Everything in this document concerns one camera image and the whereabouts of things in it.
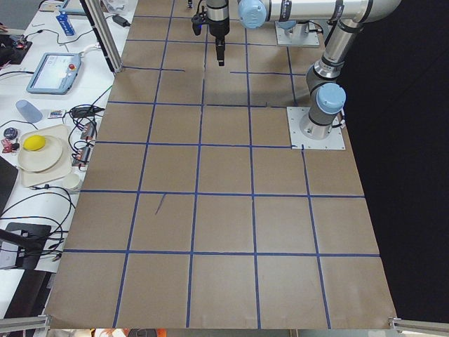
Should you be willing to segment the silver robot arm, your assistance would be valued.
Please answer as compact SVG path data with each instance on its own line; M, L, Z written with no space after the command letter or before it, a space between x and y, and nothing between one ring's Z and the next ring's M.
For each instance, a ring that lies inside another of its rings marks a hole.
M399 1L280 0L239 1L238 14L247 29L274 22L280 46L308 46L324 30L319 20L331 25L325 36L325 50L308 70L311 96L309 112L300 120L300 130L309 139L324 140L333 130L335 117L342 112L346 94L336 80L345 56L356 36L368 22L387 17Z

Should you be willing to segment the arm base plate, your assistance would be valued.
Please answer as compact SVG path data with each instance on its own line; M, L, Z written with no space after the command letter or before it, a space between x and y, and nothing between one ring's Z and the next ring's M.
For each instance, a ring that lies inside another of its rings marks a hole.
M310 21L276 21L275 28L278 46L318 48L320 45L319 29Z
M318 126L309 119L309 107L287 107L290 146L298 150L345 150L338 116Z

